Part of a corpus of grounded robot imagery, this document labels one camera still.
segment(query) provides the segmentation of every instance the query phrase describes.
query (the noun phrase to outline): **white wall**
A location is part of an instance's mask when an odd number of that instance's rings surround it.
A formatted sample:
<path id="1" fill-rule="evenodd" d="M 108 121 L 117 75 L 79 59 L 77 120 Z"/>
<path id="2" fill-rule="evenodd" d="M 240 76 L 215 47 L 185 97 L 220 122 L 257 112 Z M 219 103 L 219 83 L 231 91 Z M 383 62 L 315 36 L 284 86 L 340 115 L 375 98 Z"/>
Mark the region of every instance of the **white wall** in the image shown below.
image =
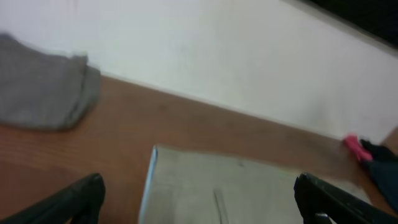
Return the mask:
<path id="1" fill-rule="evenodd" d="M 296 0 L 2 0 L 0 29 L 109 75 L 337 138 L 398 124 L 397 57 Z"/>

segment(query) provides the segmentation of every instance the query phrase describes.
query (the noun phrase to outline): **beige cloth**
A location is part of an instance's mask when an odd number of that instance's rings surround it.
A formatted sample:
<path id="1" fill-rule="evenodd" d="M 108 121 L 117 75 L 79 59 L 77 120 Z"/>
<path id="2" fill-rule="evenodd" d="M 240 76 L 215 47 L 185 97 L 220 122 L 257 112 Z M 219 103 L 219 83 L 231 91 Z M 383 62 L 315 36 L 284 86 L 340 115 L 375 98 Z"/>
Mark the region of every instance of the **beige cloth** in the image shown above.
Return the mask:
<path id="1" fill-rule="evenodd" d="M 234 157 L 155 147 L 145 224 L 303 223 L 294 199 L 299 172 Z M 369 202 L 351 183 L 331 184 Z"/>

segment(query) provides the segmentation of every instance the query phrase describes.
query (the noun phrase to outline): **pink cloth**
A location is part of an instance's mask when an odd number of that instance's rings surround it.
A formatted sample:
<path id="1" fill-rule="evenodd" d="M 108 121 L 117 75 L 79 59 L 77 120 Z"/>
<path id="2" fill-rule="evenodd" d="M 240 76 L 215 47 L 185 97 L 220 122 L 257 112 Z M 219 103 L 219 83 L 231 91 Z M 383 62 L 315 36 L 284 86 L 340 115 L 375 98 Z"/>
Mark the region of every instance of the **pink cloth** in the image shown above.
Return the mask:
<path id="1" fill-rule="evenodd" d="M 358 141 L 358 137 L 355 134 L 349 134 L 344 138 L 344 143 L 348 149 L 356 155 L 358 161 L 371 161 L 373 160 L 372 155 L 362 147 Z"/>

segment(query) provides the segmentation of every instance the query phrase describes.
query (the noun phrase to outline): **gray cloth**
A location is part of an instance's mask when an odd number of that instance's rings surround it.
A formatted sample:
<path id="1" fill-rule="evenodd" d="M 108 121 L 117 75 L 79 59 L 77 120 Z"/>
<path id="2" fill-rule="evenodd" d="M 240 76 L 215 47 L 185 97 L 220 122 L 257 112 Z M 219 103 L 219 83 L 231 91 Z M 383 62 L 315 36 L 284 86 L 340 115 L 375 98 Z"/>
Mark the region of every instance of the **gray cloth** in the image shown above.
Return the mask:
<path id="1" fill-rule="evenodd" d="M 87 57 L 32 50 L 0 34 L 0 123 L 25 128 L 70 128 L 100 95 L 100 71 Z"/>

